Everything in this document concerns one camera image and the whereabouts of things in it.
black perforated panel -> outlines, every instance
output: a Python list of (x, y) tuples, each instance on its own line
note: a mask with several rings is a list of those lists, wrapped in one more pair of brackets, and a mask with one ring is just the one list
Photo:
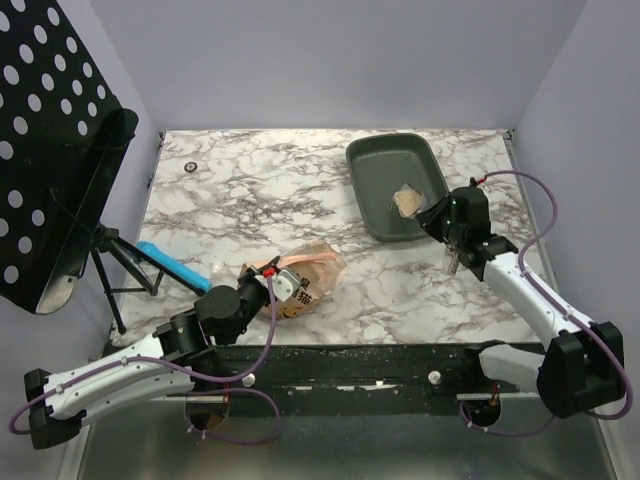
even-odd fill
[(71, 215), (95, 229), (136, 123), (56, 2), (0, 0), (0, 294), (68, 300), (90, 242)]

marble tabletop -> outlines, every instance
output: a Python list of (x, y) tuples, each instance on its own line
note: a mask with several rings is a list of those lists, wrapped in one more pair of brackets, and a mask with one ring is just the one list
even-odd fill
[[(351, 186), (345, 149), (389, 131), (235, 130), (169, 132), (140, 240), (210, 278), (235, 285), (243, 262), (269, 259), (312, 239), (340, 250), (341, 283), (316, 309), (279, 321), (276, 344), (424, 343), (535, 340), (508, 303), (464, 268), (447, 273), (441, 244), (384, 244), (366, 232)], [(453, 189), (470, 176), (510, 168), (500, 132), (412, 130), (430, 144)], [(197, 170), (184, 166), (195, 162)], [(521, 246), (531, 226), (514, 178), (487, 182), (494, 231)], [(528, 261), (541, 273), (538, 252)], [(192, 308), (195, 295), (165, 277), (157, 297), (126, 294), (125, 346)], [(262, 344), (259, 315), (239, 344)]]

blue tube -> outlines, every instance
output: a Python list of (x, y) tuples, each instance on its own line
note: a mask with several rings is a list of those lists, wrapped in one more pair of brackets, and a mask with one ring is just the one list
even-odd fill
[(200, 290), (204, 290), (208, 292), (213, 287), (213, 284), (204, 278), (202, 275), (194, 272), (186, 265), (178, 262), (177, 260), (171, 258), (166, 253), (162, 252), (158, 247), (156, 247), (151, 242), (138, 242), (136, 245), (140, 250), (153, 258), (156, 262), (162, 264), (173, 273), (182, 278), (185, 282), (190, 283), (195, 288), (199, 288)]

plastic bag of food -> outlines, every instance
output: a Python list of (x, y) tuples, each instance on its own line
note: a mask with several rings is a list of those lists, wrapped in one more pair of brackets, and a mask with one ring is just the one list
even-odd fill
[[(242, 265), (242, 275), (247, 268), (260, 268), (270, 260), (247, 262)], [(300, 288), (286, 302), (278, 302), (278, 318), (294, 318), (310, 312), (318, 302), (331, 293), (342, 279), (347, 263), (342, 255), (327, 242), (316, 240), (283, 254), (278, 267), (288, 267), (300, 277)]]

gray wall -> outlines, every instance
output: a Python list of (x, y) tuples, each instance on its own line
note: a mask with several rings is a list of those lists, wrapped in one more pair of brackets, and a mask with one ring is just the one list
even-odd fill
[[(157, 128), (145, 112), (131, 81), (118, 60), (87, 0), (59, 0), (80, 38), (121, 103), (140, 116), (137, 137), (122, 166), (103, 221), (121, 228), (128, 238), (137, 234), (146, 203), (146, 184), (157, 160)], [(114, 283), (124, 280), (120, 270), (110, 272)], [(42, 367), (67, 370), (96, 358), (106, 340), (111, 315), (93, 269), (79, 282), (71, 301), (56, 314), (33, 316), (0, 298), (0, 477), (54, 479), (64, 447), (35, 452), (28, 437), (10, 435), (4, 425), (25, 402), (22, 376)]]
[(90, 0), (163, 129), (513, 127), (586, 0)]
[[(518, 125), (520, 167), (555, 192), (548, 249), (567, 299), (625, 335), (640, 389), (640, 2), (590, 0)], [(531, 188), (539, 222), (544, 195)], [(620, 422), (640, 473), (640, 405)]]

